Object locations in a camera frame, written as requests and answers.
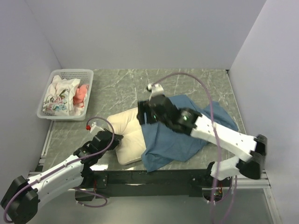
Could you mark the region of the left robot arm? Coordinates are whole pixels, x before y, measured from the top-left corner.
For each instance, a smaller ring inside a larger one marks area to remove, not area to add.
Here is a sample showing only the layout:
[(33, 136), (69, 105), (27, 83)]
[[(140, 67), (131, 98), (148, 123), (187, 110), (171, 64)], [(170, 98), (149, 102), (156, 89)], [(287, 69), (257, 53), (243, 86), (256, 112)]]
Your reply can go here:
[(114, 150), (122, 139), (122, 135), (106, 129), (99, 131), (92, 140), (56, 166), (29, 178), (22, 175), (15, 178), (0, 202), (4, 222), (26, 224), (41, 207), (67, 190), (91, 186), (91, 166), (106, 151)]

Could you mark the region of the blue pillowcase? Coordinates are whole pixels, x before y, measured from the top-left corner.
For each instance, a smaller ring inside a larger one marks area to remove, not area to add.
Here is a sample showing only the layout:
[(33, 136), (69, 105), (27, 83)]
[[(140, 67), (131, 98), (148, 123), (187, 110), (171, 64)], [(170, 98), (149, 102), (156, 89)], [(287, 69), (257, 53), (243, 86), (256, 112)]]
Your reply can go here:
[[(191, 108), (211, 118), (210, 105), (201, 109), (186, 95), (173, 96), (170, 100), (177, 108)], [(212, 101), (212, 105), (214, 121), (238, 132), (237, 124), (224, 108), (216, 101)], [(205, 140), (173, 132), (158, 122), (144, 124), (141, 128), (146, 147), (141, 159), (147, 172), (158, 170), (172, 161), (186, 162), (208, 144)]]

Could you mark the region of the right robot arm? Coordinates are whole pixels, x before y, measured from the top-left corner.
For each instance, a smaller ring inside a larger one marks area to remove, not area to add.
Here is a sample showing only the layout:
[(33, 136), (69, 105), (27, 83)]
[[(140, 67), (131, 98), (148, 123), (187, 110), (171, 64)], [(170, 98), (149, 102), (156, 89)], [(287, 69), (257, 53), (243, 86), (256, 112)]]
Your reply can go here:
[(223, 125), (213, 124), (203, 113), (187, 107), (177, 108), (165, 95), (140, 101), (137, 108), (137, 119), (141, 125), (161, 122), (177, 133), (206, 140), (235, 155), (209, 164), (205, 174), (208, 185), (216, 186), (225, 178), (239, 174), (253, 180), (261, 178), (268, 143), (264, 135), (245, 135)]

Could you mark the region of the cream pillow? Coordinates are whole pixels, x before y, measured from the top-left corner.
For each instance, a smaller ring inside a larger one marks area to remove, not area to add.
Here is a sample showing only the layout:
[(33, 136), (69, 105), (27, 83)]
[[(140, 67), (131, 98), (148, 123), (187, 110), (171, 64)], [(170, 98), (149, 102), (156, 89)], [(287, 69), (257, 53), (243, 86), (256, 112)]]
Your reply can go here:
[(137, 119), (138, 108), (132, 108), (118, 114), (110, 115), (107, 120), (113, 126), (115, 134), (122, 135), (123, 139), (116, 149), (118, 162), (128, 165), (141, 160), (145, 152), (145, 140), (142, 127)]

